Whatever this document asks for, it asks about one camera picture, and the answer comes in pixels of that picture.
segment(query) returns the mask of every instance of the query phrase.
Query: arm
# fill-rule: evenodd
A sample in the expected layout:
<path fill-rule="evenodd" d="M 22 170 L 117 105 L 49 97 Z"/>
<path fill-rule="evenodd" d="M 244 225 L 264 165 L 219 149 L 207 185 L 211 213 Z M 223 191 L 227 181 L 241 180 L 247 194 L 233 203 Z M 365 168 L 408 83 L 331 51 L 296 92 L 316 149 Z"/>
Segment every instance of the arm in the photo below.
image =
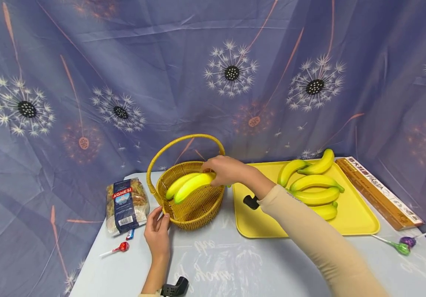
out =
<path fill-rule="evenodd" d="M 353 245 L 280 185 L 259 204 L 317 266 L 333 296 L 388 296 Z"/>
<path fill-rule="evenodd" d="M 278 221 L 317 266 L 333 296 L 388 296 L 364 259 L 339 232 L 259 170 L 225 156 L 208 160 L 203 169 L 216 172 L 212 185 L 240 182 L 253 191 L 263 212 Z"/>
<path fill-rule="evenodd" d="M 159 291 L 166 282 L 168 262 L 168 258 L 152 260 L 140 297 L 160 296 L 160 294 L 157 294 L 157 291 Z"/>
<path fill-rule="evenodd" d="M 170 239 L 168 237 L 170 216 L 167 213 L 159 219 L 161 213 L 161 206 L 154 209 L 148 216 L 145 225 L 144 237 L 150 248 L 151 265 L 139 297 L 160 296 L 160 289 L 166 282 L 170 260 Z"/>

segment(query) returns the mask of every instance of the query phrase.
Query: agnesi logo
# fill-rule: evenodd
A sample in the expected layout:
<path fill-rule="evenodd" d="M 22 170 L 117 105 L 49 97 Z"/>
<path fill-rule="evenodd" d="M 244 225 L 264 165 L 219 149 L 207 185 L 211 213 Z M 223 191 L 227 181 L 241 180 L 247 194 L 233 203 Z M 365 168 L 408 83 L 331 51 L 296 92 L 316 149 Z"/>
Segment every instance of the agnesi logo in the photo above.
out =
<path fill-rule="evenodd" d="M 117 193 L 114 193 L 112 195 L 112 199 L 116 199 L 119 196 L 125 195 L 127 193 L 131 193 L 132 192 L 132 187 L 126 188 L 125 190 L 119 191 Z"/>

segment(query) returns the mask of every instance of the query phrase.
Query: purple lollipop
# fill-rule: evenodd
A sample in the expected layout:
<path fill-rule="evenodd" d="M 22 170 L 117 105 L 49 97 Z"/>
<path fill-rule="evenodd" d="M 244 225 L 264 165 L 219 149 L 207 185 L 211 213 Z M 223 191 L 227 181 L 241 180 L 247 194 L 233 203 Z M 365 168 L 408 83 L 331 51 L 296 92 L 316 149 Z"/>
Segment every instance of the purple lollipop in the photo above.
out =
<path fill-rule="evenodd" d="M 412 248 L 416 245 L 416 239 L 414 239 L 413 237 L 405 236 L 405 237 L 400 238 L 400 243 L 404 243 L 408 247 Z"/>
<path fill-rule="evenodd" d="M 409 247 L 409 249 L 411 249 L 416 245 L 416 239 L 423 237 L 423 236 L 426 236 L 426 233 L 423 233 L 423 234 L 415 236 L 415 237 L 405 236 L 405 237 L 400 238 L 400 243 L 406 244 Z"/>

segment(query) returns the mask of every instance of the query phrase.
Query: basket handle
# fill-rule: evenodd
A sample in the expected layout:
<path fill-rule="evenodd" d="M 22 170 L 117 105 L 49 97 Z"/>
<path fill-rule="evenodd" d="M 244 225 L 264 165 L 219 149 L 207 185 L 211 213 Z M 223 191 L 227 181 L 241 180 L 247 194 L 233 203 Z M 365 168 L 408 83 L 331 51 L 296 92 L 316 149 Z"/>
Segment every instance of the basket handle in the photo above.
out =
<path fill-rule="evenodd" d="M 157 161 L 157 159 L 160 157 L 161 154 L 164 153 L 164 151 L 168 150 L 170 147 L 172 147 L 175 144 L 178 144 L 181 141 L 184 141 L 186 139 L 190 139 L 190 138 L 207 138 L 210 140 L 213 140 L 218 147 L 220 148 L 220 155 L 225 155 L 225 148 L 223 147 L 223 144 L 216 138 L 213 137 L 212 135 L 208 135 L 208 134 L 190 134 L 190 135 L 185 135 L 182 137 L 179 137 L 173 141 L 170 141 L 166 146 L 164 146 L 161 150 L 159 150 L 159 152 L 154 156 L 154 158 L 150 161 L 150 164 L 147 168 L 147 186 L 150 190 L 150 193 L 152 193 L 153 195 L 156 194 L 156 189 L 154 187 L 154 185 L 152 184 L 152 181 L 150 179 L 150 175 L 152 173 L 152 169 L 154 168 L 154 164 Z"/>

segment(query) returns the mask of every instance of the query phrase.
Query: spaghetti box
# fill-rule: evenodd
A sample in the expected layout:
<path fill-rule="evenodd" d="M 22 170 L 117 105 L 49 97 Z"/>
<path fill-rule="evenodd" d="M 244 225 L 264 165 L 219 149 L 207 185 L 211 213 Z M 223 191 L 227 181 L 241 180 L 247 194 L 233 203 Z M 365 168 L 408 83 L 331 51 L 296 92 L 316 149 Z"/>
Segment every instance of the spaghetti box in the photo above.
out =
<path fill-rule="evenodd" d="M 354 157 L 340 158 L 335 163 L 395 230 L 400 231 L 424 224 L 416 213 L 368 172 Z"/>

